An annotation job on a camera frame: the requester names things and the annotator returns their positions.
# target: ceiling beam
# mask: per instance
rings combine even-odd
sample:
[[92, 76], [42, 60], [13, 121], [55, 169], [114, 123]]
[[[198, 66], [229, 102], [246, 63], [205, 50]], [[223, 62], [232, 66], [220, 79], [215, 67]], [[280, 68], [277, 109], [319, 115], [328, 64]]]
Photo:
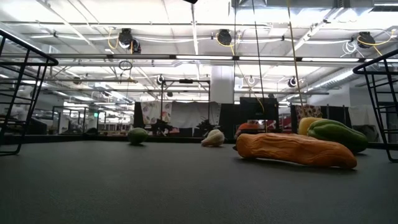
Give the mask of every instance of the ceiling beam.
[[[29, 22], [29, 21], [4, 21], [3, 22], [9, 26], [64, 26], [65, 24], [62, 22]], [[87, 23], [85, 22], [70, 22], [69, 23], [73, 27], [87, 27]], [[93, 27], [116, 27], [116, 28], [127, 28], [127, 27], [136, 27], [136, 26], [187, 26], [191, 27], [192, 23], [101, 23], [98, 24], [96, 22], [89, 22], [89, 26]], [[209, 24], [209, 23], [197, 23], [196, 26], [222, 26], [233, 29], [234, 24]], [[239, 28], [254, 28], [254, 24], [236, 24], [236, 27]], [[258, 24], [257, 27], [267, 27], [268, 24]]]
[[90, 45], [92, 48], [94, 48], [96, 51], [101, 52], [100, 50], [98, 50], [94, 43], [92, 43], [92, 41], [88, 40], [85, 36], [83, 36], [78, 30], [76, 30], [68, 21], [66, 21], [60, 14], [58, 14], [57, 12], [55, 12], [51, 6], [46, 3], [43, 2], [41, 0], [36, 0], [38, 3], [40, 3], [44, 8], [46, 8], [48, 11], [52, 12], [54, 15], [56, 15], [60, 20], [62, 20], [63, 24], [65, 24], [70, 30], [72, 30], [76, 35], [78, 35], [80, 38], [82, 38], [85, 42], [87, 42], [88, 45]]

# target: hanging wire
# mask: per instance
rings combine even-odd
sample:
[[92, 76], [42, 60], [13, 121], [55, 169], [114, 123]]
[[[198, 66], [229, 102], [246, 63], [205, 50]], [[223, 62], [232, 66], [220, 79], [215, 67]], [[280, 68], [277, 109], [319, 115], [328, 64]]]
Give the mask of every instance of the hanging wire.
[[302, 108], [303, 114], [305, 115], [305, 110], [304, 110], [304, 107], [303, 107], [303, 98], [301, 96], [301, 91], [300, 91], [299, 72], [297, 70], [296, 49], [294, 47], [294, 41], [293, 41], [292, 18], [290, 16], [290, 1], [286, 0], [286, 3], [287, 3], [287, 12], [289, 14], [290, 36], [292, 37], [293, 59], [294, 59], [294, 69], [295, 69], [295, 72], [296, 72], [297, 91], [298, 91], [298, 96], [300, 97], [301, 108]]
[[262, 87], [262, 73], [261, 73], [261, 61], [260, 61], [260, 46], [259, 46], [259, 35], [257, 32], [257, 22], [256, 22], [256, 10], [254, 9], [254, 0], [251, 0], [252, 8], [253, 8], [253, 16], [254, 16], [254, 29], [256, 30], [256, 40], [257, 40], [257, 55], [259, 61], [259, 70], [260, 70], [260, 83], [261, 83], [261, 95], [262, 101], [264, 102], [264, 89]]

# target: yellow cable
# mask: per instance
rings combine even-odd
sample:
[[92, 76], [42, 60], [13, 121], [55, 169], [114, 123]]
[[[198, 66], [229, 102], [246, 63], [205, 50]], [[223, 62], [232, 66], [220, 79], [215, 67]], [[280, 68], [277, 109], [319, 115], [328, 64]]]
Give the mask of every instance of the yellow cable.
[[301, 107], [302, 107], [302, 111], [303, 111], [303, 113], [305, 115], [305, 110], [304, 110], [304, 106], [303, 106], [303, 98], [302, 98], [301, 92], [300, 92], [299, 72], [297, 71], [296, 49], [294, 47], [292, 19], [290, 17], [290, 1], [286, 0], [286, 3], [287, 3], [287, 12], [289, 13], [289, 27], [290, 27], [290, 36], [292, 37], [294, 69], [295, 69], [295, 72], [296, 72], [296, 82], [297, 82], [298, 96], [300, 97], [300, 104], [301, 104]]
[[[111, 29], [109, 29], [109, 37], [111, 37], [111, 33], [112, 33], [112, 31], [111, 31]], [[108, 45], [110, 48], [116, 49], [118, 47], [118, 44], [119, 44], [119, 34], [118, 34], [118, 38], [116, 39], [116, 45], [114, 47], [111, 45], [111, 39], [108, 39]]]
[[374, 47], [374, 49], [379, 53], [380, 56], [383, 56], [383, 54], [379, 51], [379, 49], [377, 49], [376, 46], [373, 46], [373, 47]]
[[386, 44], [386, 43], [390, 42], [390, 40], [392, 39], [392, 36], [393, 36], [393, 35], [394, 35], [394, 30], [391, 31], [390, 39], [388, 39], [387, 41], [378, 43], [378, 44], [370, 44], [370, 43], [363, 42], [363, 41], [359, 40], [359, 38], [360, 38], [361, 36], [358, 36], [358, 38], [357, 38], [356, 40], [357, 40], [359, 43], [366, 44], [366, 45], [369, 45], [369, 46], [380, 46], [380, 45], [383, 45], [383, 44]]

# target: hanging cable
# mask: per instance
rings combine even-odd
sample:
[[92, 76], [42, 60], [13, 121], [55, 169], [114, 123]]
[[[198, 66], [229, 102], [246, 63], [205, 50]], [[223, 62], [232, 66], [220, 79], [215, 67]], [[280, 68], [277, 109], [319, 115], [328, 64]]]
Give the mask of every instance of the hanging cable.
[[[111, 33], [112, 33], [112, 30], [109, 29], [109, 37], [111, 37]], [[118, 44], [119, 44], [119, 34], [118, 34], [118, 38], [116, 39], [116, 45], [114, 47], [111, 45], [111, 39], [108, 39], [108, 45], [110, 48], [116, 49], [118, 47]]]
[[379, 49], [377, 49], [376, 46], [373, 46], [373, 47], [374, 47], [374, 49], [379, 53], [380, 56], [383, 56], [383, 54], [379, 51]]
[[257, 101], [258, 101], [259, 104], [261, 105], [262, 112], [265, 113], [266, 111], [265, 111], [265, 109], [264, 109], [264, 105], [261, 103], [261, 100], [257, 97], [257, 95], [255, 94], [255, 92], [253, 91], [253, 86], [250, 86], [249, 82], [246, 80], [246, 75], [243, 74], [242, 69], [241, 69], [241, 66], [239, 65], [238, 62], [236, 62], [236, 65], [238, 66], [239, 71], [240, 71], [241, 74], [242, 74], [243, 80], [244, 80], [244, 81], [246, 82], [246, 84], [248, 85], [249, 91], [251, 91], [251, 92], [253, 93], [254, 97], [256, 97]]
[[264, 89], [262, 87], [262, 73], [261, 73], [261, 61], [260, 61], [260, 45], [259, 45], [259, 34], [257, 32], [257, 21], [256, 21], [256, 10], [254, 9], [254, 0], [251, 0], [252, 8], [253, 8], [253, 16], [254, 16], [254, 29], [256, 30], [256, 40], [257, 40], [257, 55], [259, 59], [259, 70], [260, 70], [260, 83], [261, 83], [261, 95], [262, 101], [264, 102]]
[[299, 72], [297, 70], [296, 49], [294, 47], [294, 41], [293, 41], [292, 18], [290, 16], [290, 1], [286, 0], [286, 3], [287, 3], [287, 13], [289, 14], [290, 36], [292, 37], [293, 60], [294, 60], [294, 69], [296, 72], [297, 91], [298, 91], [298, 96], [300, 97], [301, 108], [302, 108], [303, 114], [305, 115], [305, 110], [304, 110], [304, 106], [303, 106], [303, 98], [302, 98], [301, 92], [300, 92], [300, 82], [299, 82], [300, 79], [299, 79]]

